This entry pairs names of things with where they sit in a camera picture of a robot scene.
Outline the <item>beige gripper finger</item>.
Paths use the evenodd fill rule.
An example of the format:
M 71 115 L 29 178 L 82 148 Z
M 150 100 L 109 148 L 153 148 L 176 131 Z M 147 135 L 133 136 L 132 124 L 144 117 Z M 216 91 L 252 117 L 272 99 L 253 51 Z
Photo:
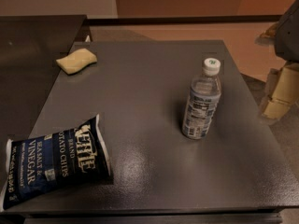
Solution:
M 267 30 L 260 34 L 260 38 L 274 38 L 278 29 L 278 23 L 272 24 Z
M 260 103 L 262 116 L 281 119 L 298 100 L 299 63 L 285 63 L 279 70 L 271 69 Z

